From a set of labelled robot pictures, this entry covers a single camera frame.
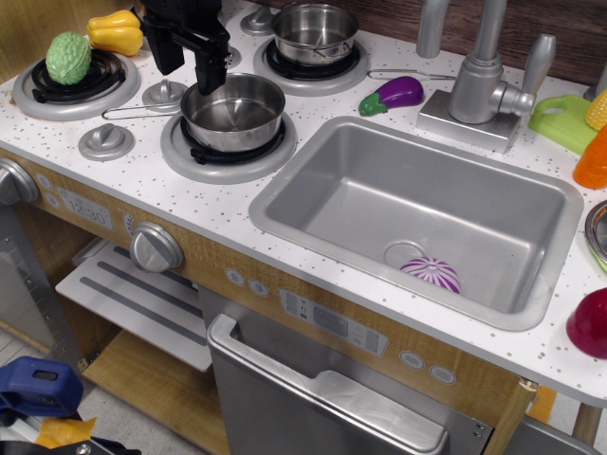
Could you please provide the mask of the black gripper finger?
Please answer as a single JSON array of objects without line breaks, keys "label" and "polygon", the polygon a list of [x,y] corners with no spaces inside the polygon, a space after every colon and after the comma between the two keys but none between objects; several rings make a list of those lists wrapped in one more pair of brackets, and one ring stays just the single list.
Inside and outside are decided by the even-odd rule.
[{"label": "black gripper finger", "polygon": [[193,53],[198,91],[209,95],[226,82],[228,46],[199,46]]},{"label": "black gripper finger", "polygon": [[182,46],[174,41],[169,28],[147,27],[146,36],[162,75],[169,75],[184,64]]}]

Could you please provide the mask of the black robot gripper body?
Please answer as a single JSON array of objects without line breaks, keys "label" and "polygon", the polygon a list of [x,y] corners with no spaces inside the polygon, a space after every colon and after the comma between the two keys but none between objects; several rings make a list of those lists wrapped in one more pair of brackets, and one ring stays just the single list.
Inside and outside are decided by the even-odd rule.
[{"label": "black robot gripper body", "polygon": [[191,51],[199,46],[227,46],[230,34],[219,21],[221,1],[143,1],[147,27],[169,28],[174,41]]}]

